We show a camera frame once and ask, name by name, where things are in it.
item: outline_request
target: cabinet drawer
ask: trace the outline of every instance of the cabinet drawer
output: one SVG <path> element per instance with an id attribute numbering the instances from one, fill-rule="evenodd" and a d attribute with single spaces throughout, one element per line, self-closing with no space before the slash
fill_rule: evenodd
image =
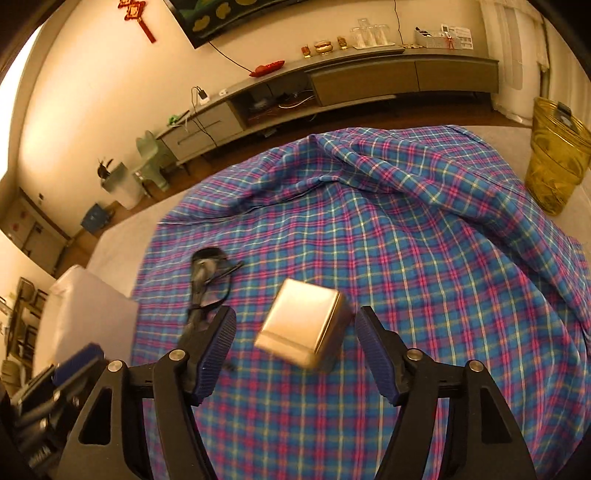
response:
<path id="1" fill-rule="evenodd" d="M 499 92 L 499 67 L 494 61 L 478 59 L 417 60 L 418 84 L 422 92 L 456 90 Z"/>
<path id="2" fill-rule="evenodd" d="M 179 161 L 186 161 L 196 157 L 199 152 L 213 147 L 212 139 L 203 133 L 192 120 L 162 137 L 166 146 L 174 153 Z"/>
<path id="3" fill-rule="evenodd" d="M 227 103 L 215 106 L 197 117 L 216 142 L 243 131 L 238 118 Z"/>
<path id="4" fill-rule="evenodd" d="M 212 138 L 218 142 L 242 132 L 240 122 L 227 103 L 217 105 L 197 118 L 189 119 L 162 137 L 168 148 L 179 161 L 186 161 L 215 147 Z"/>
<path id="5" fill-rule="evenodd" d="M 362 98 L 418 92 L 414 60 L 386 59 L 316 70 L 310 73 L 322 106 Z"/>

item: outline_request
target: yellow trash can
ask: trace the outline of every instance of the yellow trash can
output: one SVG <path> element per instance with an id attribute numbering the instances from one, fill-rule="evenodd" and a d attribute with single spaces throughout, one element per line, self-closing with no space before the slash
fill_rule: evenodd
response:
<path id="1" fill-rule="evenodd" d="M 558 215 L 591 161 L 591 132 L 562 103 L 536 98 L 525 187 L 549 215 Z"/>

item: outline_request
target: window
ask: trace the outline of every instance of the window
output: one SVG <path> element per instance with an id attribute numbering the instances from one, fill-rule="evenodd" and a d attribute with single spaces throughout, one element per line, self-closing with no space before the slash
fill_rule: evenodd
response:
<path id="1" fill-rule="evenodd" d="M 0 83 L 0 180 L 8 171 L 8 138 L 10 136 L 12 111 L 17 98 L 18 85 L 40 30 L 41 27 L 31 35 L 31 38 L 18 53 L 17 58 L 12 62 L 4 80 Z"/>

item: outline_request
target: plaid tablecloth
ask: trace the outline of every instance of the plaid tablecloth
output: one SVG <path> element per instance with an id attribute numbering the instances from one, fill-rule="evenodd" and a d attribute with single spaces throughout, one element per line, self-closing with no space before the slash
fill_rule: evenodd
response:
<path id="1" fill-rule="evenodd" d="M 498 153 L 461 127 L 351 128 L 311 135 L 192 188 L 159 224 L 139 272 L 134 364 L 173 348 L 186 321 L 190 257 L 219 246 L 246 266 L 228 300 L 229 357 L 197 424 L 220 479 L 372 479 L 396 409 L 352 327 L 328 375 L 255 350 L 286 277 L 371 305 L 435 360 L 483 361 L 541 479 L 589 425 L 589 271 Z M 436 478 L 441 402 L 425 478 Z M 165 478 L 153 411 L 155 477 Z"/>

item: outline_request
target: small jar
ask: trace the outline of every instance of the small jar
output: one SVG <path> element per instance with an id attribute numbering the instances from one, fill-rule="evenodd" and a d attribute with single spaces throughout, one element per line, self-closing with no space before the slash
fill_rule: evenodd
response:
<path id="1" fill-rule="evenodd" d="M 329 40 L 320 40 L 314 42 L 314 48 L 320 55 L 326 55 L 333 50 L 332 43 Z"/>
<path id="2" fill-rule="evenodd" d="M 341 50 L 346 50 L 348 47 L 347 40 L 344 37 L 336 37 L 336 41 L 339 44 Z"/>

